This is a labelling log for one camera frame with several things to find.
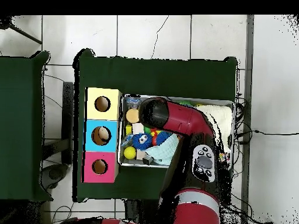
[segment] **black button panel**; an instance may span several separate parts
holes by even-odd
[[[205,182],[215,180],[215,157],[207,145],[198,145],[193,150],[192,172],[195,177]]]

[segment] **metal tray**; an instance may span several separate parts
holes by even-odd
[[[126,103],[126,99],[129,97],[135,97],[140,99],[141,101],[144,101],[147,98],[152,98],[152,97],[157,97],[157,96],[149,96],[149,95],[136,95],[136,94],[125,94],[123,97],[120,99],[120,107],[122,110],[122,114],[120,115],[119,118],[119,138],[118,138],[118,147],[117,147],[117,161],[120,165],[122,166],[135,166],[135,167],[158,167],[162,169],[167,169],[168,165],[161,165],[157,164],[155,162],[151,162],[150,165],[143,164],[142,160],[128,160],[124,157],[124,147],[121,147],[121,140],[124,138],[125,128],[128,123],[126,120],[125,114],[126,111],[128,110],[128,105]],[[159,96],[163,97],[164,99],[167,100],[172,100],[174,102],[179,102],[182,100],[187,100],[189,102],[193,102],[195,104],[203,104],[203,105],[217,105],[217,106],[227,106],[232,110],[232,131],[231,131],[231,136],[230,136],[230,144],[231,144],[231,153],[230,153],[230,167],[232,167],[232,163],[234,160],[234,129],[235,129],[235,114],[236,114],[236,109],[235,109],[235,103],[229,100],[208,100],[208,99],[192,99],[192,98],[181,98],[181,97],[165,97],[165,96]]]

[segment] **shape sorter box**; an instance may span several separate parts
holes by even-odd
[[[83,160],[84,183],[113,183],[119,171],[116,159],[119,137],[119,113],[121,93],[117,89],[102,89],[87,87],[85,89],[86,121]],[[99,138],[99,130],[105,129],[109,133],[108,141],[101,144],[93,139]],[[95,172],[94,163],[101,160],[106,165],[103,173]]]

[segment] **green tablecloth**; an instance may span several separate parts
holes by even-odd
[[[75,97],[79,100],[79,116],[75,116],[78,122],[74,123],[74,132],[78,128],[78,139],[74,138],[78,164],[74,161],[77,180],[74,178],[73,193],[79,200],[158,199],[166,172],[160,168],[120,167],[113,184],[81,183],[85,87],[118,89],[122,93],[138,95],[235,99],[237,60],[234,57],[225,61],[104,58],[94,57],[91,50],[86,49],[77,54],[73,67]]]

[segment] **green toy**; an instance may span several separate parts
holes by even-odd
[[[151,133],[151,129],[149,129],[149,128],[145,127],[145,126],[144,126],[143,129],[144,129],[144,132],[145,132],[145,133],[147,133],[147,134],[150,134],[150,133]]]
[[[191,102],[187,101],[187,100],[182,100],[179,102],[179,104],[186,106],[186,107],[193,107],[193,105],[191,104]]]

